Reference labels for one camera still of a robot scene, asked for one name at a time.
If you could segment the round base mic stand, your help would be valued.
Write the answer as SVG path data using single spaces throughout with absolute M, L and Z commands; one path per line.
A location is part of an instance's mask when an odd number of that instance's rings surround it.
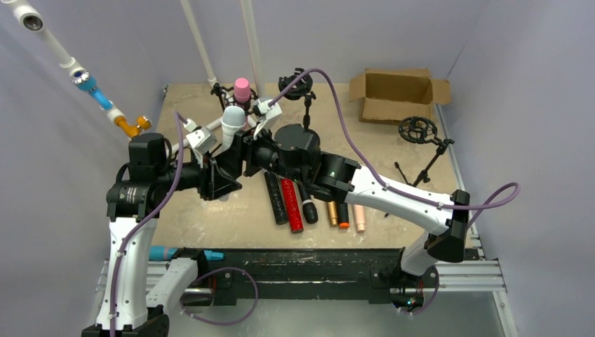
M 278 80 L 278 89 L 279 91 L 283 91 L 286 87 L 290 88 L 289 91 L 284 95 L 284 98 L 288 100 L 304 100 L 305 114 L 302 118 L 302 126 L 305 130 L 309 130 L 311 123 L 310 107 L 312 106 L 312 101 L 316 100 L 316 94 L 312 90 L 314 82 L 312 77 L 307 74 L 295 84 L 291 84 L 294 79 L 299 77 L 304 71 L 305 69 L 296 67 L 294 69 L 294 73 L 289 77 L 280 77 Z

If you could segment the white microphone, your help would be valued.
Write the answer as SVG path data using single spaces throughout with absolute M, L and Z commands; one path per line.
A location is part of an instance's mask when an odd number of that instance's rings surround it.
M 243 108 L 230 105 L 225 108 L 221 118 L 222 144 L 221 151 L 229 149 L 233 143 L 234 135 L 246 125 L 246 115 Z

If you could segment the black glitter microphone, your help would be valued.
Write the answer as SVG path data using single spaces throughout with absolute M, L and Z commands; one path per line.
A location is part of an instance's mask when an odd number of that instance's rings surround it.
M 268 171 L 264 172 L 264 177 L 275 222 L 277 225 L 284 225 L 288 222 L 288 215 L 279 186 L 279 180 L 274 173 Z

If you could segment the tripod mic stand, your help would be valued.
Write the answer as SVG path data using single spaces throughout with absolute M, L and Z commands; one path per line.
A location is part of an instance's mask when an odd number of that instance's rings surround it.
M 245 104 L 238 103 L 234 100 L 234 87 L 226 88 L 219 83 L 215 83 L 210 90 L 210 94 L 214 95 L 218 98 L 222 111 L 225 110 L 226 107 L 230 105 L 235 105 L 238 107 L 243 108 L 245 115 L 246 115 L 246 126 L 245 129 L 252 128 L 256 126 L 257 122 L 252 118 L 252 106 L 253 102 L 256 101 L 259 96 L 257 95 L 254 89 L 251 89 L 251 99 L 249 102 Z
M 398 170 L 405 184 L 417 187 L 420 183 L 431 181 L 429 177 L 430 168 L 436 163 L 437 159 L 444 155 L 455 141 L 450 138 L 440 138 L 437 125 L 426 117 L 406 117 L 399 124 L 399 135 L 408 143 L 416 145 L 433 144 L 436 146 L 435 155 L 429 163 L 418 173 L 417 178 L 410 183 L 401 169 L 400 164 L 395 161 L 394 167 Z

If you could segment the gold microphone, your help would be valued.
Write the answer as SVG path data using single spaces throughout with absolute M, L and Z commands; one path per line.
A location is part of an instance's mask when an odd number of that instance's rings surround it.
M 327 207 L 330 225 L 333 227 L 337 227 L 339 222 L 338 222 L 336 203 L 334 201 L 327 202 L 326 207 Z

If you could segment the plain black microphone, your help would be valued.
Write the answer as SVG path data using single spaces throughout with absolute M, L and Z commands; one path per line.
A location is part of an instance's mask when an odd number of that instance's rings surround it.
M 308 224 L 315 224 L 319 220 L 318 211 L 313 199 L 303 185 L 297 185 L 302 201 L 302 215 Z

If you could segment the red glitter microphone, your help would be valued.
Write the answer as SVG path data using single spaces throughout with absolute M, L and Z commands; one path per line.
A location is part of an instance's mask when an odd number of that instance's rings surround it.
M 287 178 L 281 179 L 281 189 L 283 192 L 283 199 L 286 205 L 286 212 L 290 224 L 290 231 L 292 234 L 299 234 L 303 232 L 302 216 L 300 207 L 298 206 L 298 198 L 295 193 L 295 187 L 292 180 Z

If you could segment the blue microphone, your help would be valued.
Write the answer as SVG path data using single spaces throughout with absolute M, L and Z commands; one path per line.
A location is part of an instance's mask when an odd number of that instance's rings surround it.
M 178 251 L 185 250 L 185 248 L 174 248 L 167 246 L 151 246 L 149 250 L 150 261 L 168 261 L 175 256 L 179 256 Z M 225 259 L 225 254 L 220 251 L 212 251 L 208 249 L 203 250 L 207 261 L 221 261 Z

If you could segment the black orange-tipped microphone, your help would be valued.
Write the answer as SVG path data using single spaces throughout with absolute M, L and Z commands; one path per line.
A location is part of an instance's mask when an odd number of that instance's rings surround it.
M 338 203 L 336 205 L 337 221 L 340 229 L 349 228 L 349 207 L 346 203 Z

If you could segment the peach pink microphone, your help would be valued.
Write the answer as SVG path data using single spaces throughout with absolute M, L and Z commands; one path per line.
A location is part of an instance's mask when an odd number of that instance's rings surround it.
M 354 204 L 353 205 L 353 213 L 354 213 L 354 221 L 356 224 L 356 231 L 358 233 L 363 233 L 366 231 L 366 215 L 365 210 L 362 205 Z

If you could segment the cardboard box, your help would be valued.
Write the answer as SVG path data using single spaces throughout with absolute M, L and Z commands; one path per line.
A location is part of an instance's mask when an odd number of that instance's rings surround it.
M 359 120 L 397 124 L 408 117 L 430 118 L 435 104 L 451 102 L 450 82 L 427 68 L 366 69 L 349 82 L 349 100 L 359 101 Z

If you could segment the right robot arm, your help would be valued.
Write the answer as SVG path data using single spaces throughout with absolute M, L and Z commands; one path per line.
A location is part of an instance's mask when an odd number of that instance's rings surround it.
M 420 276 L 438 261 L 463 261 L 469 193 L 441 194 L 390 180 L 370 166 L 322 151 L 318 134 L 299 124 L 286 125 L 273 136 L 259 127 L 221 127 L 222 152 L 216 161 L 232 180 L 266 170 L 321 201 L 366 206 L 421 227 L 424 234 L 405 248 L 400 260 L 410 275 Z

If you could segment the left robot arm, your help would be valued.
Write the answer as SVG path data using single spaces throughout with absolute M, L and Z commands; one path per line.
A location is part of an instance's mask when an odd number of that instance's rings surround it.
M 209 166 L 200 159 L 216 144 L 208 129 L 188 134 L 196 157 L 174 164 L 169 141 L 160 133 L 135 136 L 128 144 L 125 165 L 109 189 L 110 256 L 104 297 L 95 323 L 82 336 L 167 336 L 171 317 L 181 309 L 186 286 L 208 269 L 200 249 L 178 250 L 163 276 L 147 288 L 149 255 L 159 214 L 175 191 L 211 187 Z

